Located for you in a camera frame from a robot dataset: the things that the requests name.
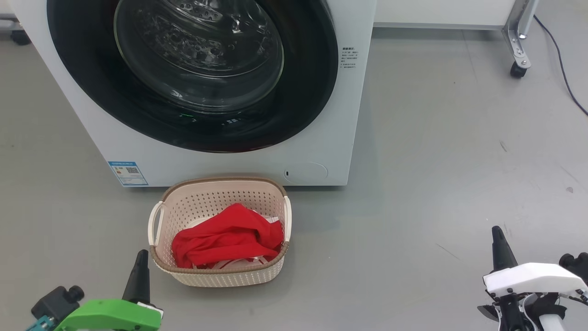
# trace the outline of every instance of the white cabinet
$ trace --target white cabinet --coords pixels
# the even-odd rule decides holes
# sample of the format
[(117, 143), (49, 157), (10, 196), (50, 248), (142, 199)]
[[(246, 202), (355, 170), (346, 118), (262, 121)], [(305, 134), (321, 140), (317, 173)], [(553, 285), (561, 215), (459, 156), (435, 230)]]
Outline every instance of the white cabinet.
[(514, 3), (515, 0), (378, 0), (375, 25), (496, 29), (504, 26)]

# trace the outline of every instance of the washing machine door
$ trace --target washing machine door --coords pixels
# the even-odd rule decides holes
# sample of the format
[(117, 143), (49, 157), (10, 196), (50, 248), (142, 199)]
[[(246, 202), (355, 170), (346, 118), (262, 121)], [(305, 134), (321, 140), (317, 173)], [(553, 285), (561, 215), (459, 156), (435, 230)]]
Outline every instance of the washing machine door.
[(237, 153), (307, 127), (333, 90), (338, 46), (318, 0), (47, 0), (79, 86), (164, 143)]

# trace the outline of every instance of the washing machine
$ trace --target washing machine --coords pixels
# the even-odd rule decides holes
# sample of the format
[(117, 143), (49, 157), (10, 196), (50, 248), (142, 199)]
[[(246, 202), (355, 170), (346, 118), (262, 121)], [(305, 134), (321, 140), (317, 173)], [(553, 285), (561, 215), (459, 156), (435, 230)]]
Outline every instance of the washing machine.
[(123, 186), (347, 184), (376, 0), (12, 7)]

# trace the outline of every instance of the laundry basket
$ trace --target laundry basket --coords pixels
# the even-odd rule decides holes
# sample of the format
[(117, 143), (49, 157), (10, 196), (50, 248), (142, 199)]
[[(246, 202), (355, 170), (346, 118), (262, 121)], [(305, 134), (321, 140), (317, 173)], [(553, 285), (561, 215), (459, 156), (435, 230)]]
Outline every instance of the laundry basket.
[[(261, 215), (279, 218), (284, 241), (278, 256), (260, 266), (235, 269), (177, 267), (171, 248), (176, 234), (195, 221), (204, 221), (219, 214), (234, 203), (241, 203)], [(159, 225), (155, 232), (158, 214)], [(165, 192), (149, 216), (148, 238), (151, 256), (157, 266), (181, 283), (199, 287), (232, 287), (261, 284), (274, 279), (282, 270), (291, 229), (290, 200), (279, 184), (262, 178), (207, 178), (185, 181)]]

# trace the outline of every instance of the gray floor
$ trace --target gray floor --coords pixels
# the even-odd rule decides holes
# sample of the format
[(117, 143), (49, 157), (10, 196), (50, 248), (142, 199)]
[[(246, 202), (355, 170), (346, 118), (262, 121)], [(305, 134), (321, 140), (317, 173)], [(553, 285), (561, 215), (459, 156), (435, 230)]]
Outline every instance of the gray floor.
[[(537, 15), (588, 105), (588, 6)], [(349, 185), (293, 189), (292, 248), (262, 286), (192, 289), (151, 267), (163, 330), (495, 330), (490, 228), (519, 262), (588, 250), (588, 119), (534, 24), (511, 79), (500, 34), (376, 30)], [(0, 41), (0, 320), (57, 285), (120, 297), (162, 190), (119, 186), (33, 47)], [(566, 323), (584, 330), (575, 303)]]

